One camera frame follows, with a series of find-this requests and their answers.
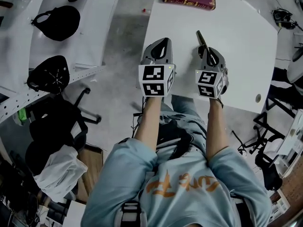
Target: concrete floor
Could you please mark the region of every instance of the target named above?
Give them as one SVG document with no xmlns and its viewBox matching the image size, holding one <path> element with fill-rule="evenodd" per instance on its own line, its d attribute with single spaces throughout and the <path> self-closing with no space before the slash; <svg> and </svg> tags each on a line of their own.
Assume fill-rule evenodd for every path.
<svg viewBox="0 0 303 227">
<path fill-rule="evenodd" d="M 259 12 L 278 31 L 271 15 L 271 10 L 277 8 L 275 0 L 243 0 Z M 302 11 L 297 8 L 294 0 L 279 0 L 281 6 L 294 14 L 293 19 L 303 25 Z M 104 150 L 106 159 L 113 145 L 120 140 L 131 137 L 133 113 L 141 107 L 142 93 L 136 89 L 137 66 L 141 60 L 142 46 L 145 38 L 149 15 L 143 14 L 142 9 L 152 9 L 153 0 L 119 0 L 111 27 L 103 61 L 108 66 L 105 71 L 91 78 L 69 85 L 66 96 L 74 102 L 85 86 L 91 88 L 91 93 L 85 95 L 80 107 L 102 116 L 99 125 L 88 124 L 87 142 Z M 294 30 L 282 29 L 278 34 L 277 58 L 290 59 L 293 45 L 300 38 L 294 38 Z M 276 60 L 276 66 L 288 67 L 288 61 Z M 165 99 L 169 104 L 170 97 Z M 199 115 L 207 121 L 209 103 L 195 100 Z M 234 130 L 244 142 L 255 137 L 253 119 L 257 114 L 224 107 L 226 129 L 230 136 L 230 146 L 237 148 L 240 144 L 232 135 Z M 281 109 L 273 108 L 268 116 L 271 126 L 286 134 L 292 123 L 292 118 Z M 254 165 L 255 155 L 249 155 L 248 163 L 260 179 L 262 173 Z"/>
</svg>

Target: black chair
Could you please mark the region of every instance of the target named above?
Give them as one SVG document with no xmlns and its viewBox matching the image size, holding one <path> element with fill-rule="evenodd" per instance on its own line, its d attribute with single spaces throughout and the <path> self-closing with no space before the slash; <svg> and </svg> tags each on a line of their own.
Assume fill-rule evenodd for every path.
<svg viewBox="0 0 303 227">
<path fill-rule="evenodd" d="M 27 113 L 35 116 L 29 126 L 34 141 L 29 145 L 25 156 L 25 162 L 33 175 L 40 174 L 49 156 L 63 145 L 74 147 L 78 152 L 84 148 L 88 133 L 85 122 L 98 124 L 101 121 L 99 115 L 96 120 L 81 115 L 78 105 L 84 94 L 89 93 L 89 88 L 84 89 L 74 105 L 64 100 L 62 95 L 57 95 L 27 108 Z M 75 123 L 79 124 L 81 132 L 73 137 L 71 130 Z"/>
<path fill-rule="evenodd" d="M 279 155 L 276 155 L 274 159 L 271 159 L 270 157 L 264 154 L 264 149 L 268 142 L 273 142 L 274 140 L 279 139 L 280 136 L 273 135 L 269 139 L 266 139 L 265 136 L 268 131 L 267 129 L 262 134 L 262 136 L 260 135 L 260 131 L 256 126 L 254 126 L 254 129 L 257 130 L 257 137 L 258 137 L 257 141 L 247 146 L 239 139 L 236 133 L 232 131 L 232 133 L 235 135 L 235 137 L 241 144 L 240 147 L 238 148 L 238 151 L 240 154 L 242 154 L 242 151 L 243 150 L 246 151 L 246 148 L 253 147 L 253 149 L 250 150 L 250 153 L 253 154 L 256 150 L 258 150 L 258 154 L 255 157 L 255 164 L 256 166 L 260 167 L 262 170 L 264 177 L 264 186 L 267 190 L 276 191 L 282 186 L 282 182 L 283 182 L 274 164 L 275 160 L 278 158 Z"/>
</svg>

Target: white cloth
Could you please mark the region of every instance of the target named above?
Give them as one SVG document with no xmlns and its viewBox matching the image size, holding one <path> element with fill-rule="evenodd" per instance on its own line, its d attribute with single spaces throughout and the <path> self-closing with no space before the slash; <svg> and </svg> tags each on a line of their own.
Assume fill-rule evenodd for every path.
<svg viewBox="0 0 303 227">
<path fill-rule="evenodd" d="M 59 202 L 77 184 L 78 179 L 87 172 L 87 166 L 77 159 L 74 147 L 63 145 L 48 158 L 41 174 L 34 180 L 42 192 L 54 202 Z"/>
</svg>

